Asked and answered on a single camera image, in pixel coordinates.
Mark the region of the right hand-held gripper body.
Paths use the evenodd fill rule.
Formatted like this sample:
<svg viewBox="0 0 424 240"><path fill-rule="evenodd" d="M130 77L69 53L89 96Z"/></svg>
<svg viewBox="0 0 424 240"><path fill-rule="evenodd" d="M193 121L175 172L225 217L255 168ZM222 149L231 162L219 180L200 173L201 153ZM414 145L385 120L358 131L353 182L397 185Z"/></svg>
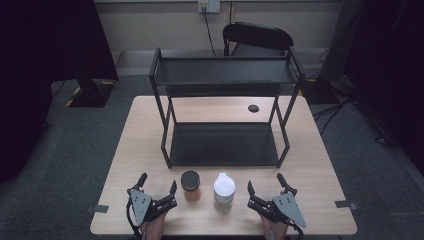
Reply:
<svg viewBox="0 0 424 240"><path fill-rule="evenodd" d="M270 201L265 201L251 195L247 206L273 222L293 221L296 225L305 228L307 223L292 193L274 196Z"/></svg>

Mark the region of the orange jar with black lid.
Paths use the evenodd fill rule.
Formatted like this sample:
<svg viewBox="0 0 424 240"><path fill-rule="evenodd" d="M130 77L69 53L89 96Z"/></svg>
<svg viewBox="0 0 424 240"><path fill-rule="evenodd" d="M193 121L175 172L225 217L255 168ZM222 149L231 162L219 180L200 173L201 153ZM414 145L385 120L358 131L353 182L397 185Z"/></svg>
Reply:
<svg viewBox="0 0 424 240"><path fill-rule="evenodd" d="M189 170L181 175L181 186L185 199L194 202L200 199L200 176L197 172Z"/></svg>

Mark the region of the glass jar with white lid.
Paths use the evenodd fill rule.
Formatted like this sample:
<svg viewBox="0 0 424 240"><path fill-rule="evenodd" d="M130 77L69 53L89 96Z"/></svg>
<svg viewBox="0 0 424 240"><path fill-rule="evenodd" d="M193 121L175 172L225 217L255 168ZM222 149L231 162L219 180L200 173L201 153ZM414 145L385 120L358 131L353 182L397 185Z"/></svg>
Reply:
<svg viewBox="0 0 424 240"><path fill-rule="evenodd" d="M213 189L215 208L220 212L229 211L236 190L234 180L226 173L219 173L214 182Z"/></svg>

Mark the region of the white wall socket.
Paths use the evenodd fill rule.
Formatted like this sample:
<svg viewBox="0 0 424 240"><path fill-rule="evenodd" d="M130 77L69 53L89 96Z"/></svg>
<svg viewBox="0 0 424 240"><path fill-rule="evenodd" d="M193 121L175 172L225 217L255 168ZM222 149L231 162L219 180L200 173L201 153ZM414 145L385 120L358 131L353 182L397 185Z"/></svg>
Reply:
<svg viewBox="0 0 424 240"><path fill-rule="evenodd" d="M219 13L221 10L220 0L199 0L198 12L199 13Z"/></svg>

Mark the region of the person's right hand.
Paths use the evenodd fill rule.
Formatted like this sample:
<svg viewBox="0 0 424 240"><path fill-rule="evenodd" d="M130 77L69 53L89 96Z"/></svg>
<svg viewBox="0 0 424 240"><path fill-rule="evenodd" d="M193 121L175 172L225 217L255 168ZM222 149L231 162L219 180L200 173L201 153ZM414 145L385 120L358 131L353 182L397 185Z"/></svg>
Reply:
<svg viewBox="0 0 424 240"><path fill-rule="evenodd" d="M263 224L263 232L266 240L285 240L288 226L282 222L272 222L264 216L260 216Z"/></svg>

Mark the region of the person's left hand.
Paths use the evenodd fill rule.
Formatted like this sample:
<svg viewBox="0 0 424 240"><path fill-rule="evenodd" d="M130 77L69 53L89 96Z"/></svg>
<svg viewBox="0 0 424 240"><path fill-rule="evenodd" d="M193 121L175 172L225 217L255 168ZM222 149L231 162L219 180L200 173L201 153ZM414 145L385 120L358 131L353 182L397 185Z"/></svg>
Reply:
<svg viewBox="0 0 424 240"><path fill-rule="evenodd" d="M142 240L161 240L165 227L166 215L162 214L155 220L145 222L139 227Z"/></svg>

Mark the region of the black stand base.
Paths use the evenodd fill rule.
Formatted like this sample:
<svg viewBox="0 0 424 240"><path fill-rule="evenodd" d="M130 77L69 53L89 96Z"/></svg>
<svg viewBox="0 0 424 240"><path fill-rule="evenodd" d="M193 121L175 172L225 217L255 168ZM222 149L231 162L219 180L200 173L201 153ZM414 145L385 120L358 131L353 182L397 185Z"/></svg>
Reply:
<svg viewBox="0 0 424 240"><path fill-rule="evenodd" d="M73 108L103 108L115 86L113 81L91 81L89 87L78 86L66 107Z"/></svg>

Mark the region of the black chair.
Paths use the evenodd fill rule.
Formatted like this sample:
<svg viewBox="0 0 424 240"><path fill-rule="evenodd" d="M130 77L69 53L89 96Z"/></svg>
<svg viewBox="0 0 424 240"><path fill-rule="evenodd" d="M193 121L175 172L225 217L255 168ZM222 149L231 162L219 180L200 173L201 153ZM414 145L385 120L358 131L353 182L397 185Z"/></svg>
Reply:
<svg viewBox="0 0 424 240"><path fill-rule="evenodd" d="M284 56L294 45L284 30L246 22L226 25L222 35L225 56Z"/></svg>

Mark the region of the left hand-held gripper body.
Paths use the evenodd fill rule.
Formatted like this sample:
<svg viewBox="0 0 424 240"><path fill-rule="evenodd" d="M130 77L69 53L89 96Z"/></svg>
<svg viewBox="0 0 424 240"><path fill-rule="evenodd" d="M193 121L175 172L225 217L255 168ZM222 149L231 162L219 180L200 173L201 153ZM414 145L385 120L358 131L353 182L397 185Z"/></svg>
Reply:
<svg viewBox="0 0 424 240"><path fill-rule="evenodd" d="M141 226L145 221L155 220L162 214L177 206L175 196L170 194L160 200L154 200L150 195L132 190L129 193L128 209L133 209L135 221L128 214L128 221L133 228Z"/></svg>

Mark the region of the black metal shelf rack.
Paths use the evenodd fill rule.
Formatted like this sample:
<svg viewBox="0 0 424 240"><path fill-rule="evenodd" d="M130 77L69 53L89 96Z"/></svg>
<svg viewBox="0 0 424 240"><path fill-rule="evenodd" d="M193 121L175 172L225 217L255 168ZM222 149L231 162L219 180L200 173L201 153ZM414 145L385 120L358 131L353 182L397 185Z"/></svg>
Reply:
<svg viewBox="0 0 424 240"><path fill-rule="evenodd" d="M166 57L156 49L149 79L168 167L282 165L286 124L304 80L294 49L225 57Z"/></svg>

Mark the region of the dark curtain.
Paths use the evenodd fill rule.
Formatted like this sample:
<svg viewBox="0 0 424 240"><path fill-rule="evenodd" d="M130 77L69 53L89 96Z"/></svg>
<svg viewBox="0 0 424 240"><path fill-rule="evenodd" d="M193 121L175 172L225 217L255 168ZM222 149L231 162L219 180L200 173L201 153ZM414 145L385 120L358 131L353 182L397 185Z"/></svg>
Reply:
<svg viewBox="0 0 424 240"><path fill-rule="evenodd" d="M347 72L424 172L424 0L364 0Z"/></svg>
<svg viewBox="0 0 424 240"><path fill-rule="evenodd" d="M52 83L116 78L94 0L0 0L0 183L31 156Z"/></svg>

